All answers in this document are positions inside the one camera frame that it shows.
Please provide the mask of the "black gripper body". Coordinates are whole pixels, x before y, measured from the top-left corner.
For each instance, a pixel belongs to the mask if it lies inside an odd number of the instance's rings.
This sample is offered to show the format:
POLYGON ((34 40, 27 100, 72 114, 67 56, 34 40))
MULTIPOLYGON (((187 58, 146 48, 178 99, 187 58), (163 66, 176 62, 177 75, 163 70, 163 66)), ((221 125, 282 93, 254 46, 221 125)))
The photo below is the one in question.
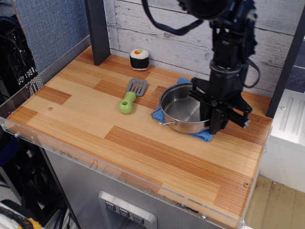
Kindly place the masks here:
POLYGON ((241 70, 221 72, 211 70, 210 79, 202 80, 193 78, 190 96, 201 101, 209 101, 214 109, 219 109, 228 114, 229 121, 242 128, 248 127, 251 106, 243 99, 241 92, 244 88, 244 80, 247 68, 241 70))

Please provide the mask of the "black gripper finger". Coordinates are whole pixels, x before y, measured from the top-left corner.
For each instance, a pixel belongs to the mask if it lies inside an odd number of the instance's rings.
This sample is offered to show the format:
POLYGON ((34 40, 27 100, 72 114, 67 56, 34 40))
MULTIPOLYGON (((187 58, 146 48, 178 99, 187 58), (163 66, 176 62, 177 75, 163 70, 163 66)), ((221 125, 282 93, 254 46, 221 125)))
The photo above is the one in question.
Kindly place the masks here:
POLYGON ((220 130, 224 129, 229 121, 228 114, 219 109, 214 109, 212 111, 212 116, 210 120, 210 134, 216 134, 220 130))
POLYGON ((212 106, 209 101, 202 99, 200 101, 200 119, 201 121, 209 120, 212 116, 212 106))

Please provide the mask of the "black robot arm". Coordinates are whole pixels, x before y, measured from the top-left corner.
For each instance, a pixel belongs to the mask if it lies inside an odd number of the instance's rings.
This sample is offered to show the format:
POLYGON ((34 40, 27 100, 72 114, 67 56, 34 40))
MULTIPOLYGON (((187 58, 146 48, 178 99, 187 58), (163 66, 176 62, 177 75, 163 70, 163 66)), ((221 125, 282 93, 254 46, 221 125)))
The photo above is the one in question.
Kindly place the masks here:
POLYGON ((190 95, 200 102, 200 118, 210 121, 209 133, 214 135, 224 129, 228 121, 240 127, 249 125, 251 106, 243 99, 249 66, 259 68, 250 60, 255 53, 254 29, 256 8, 252 0, 181 0, 179 6, 197 20, 187 26, 174 29, 153 19, 148 1, 142 1, 144 11, 158 29, 183 36, 209 21, 213 32, 213 59, 210 62, 210 78, 193 78, 190 95))

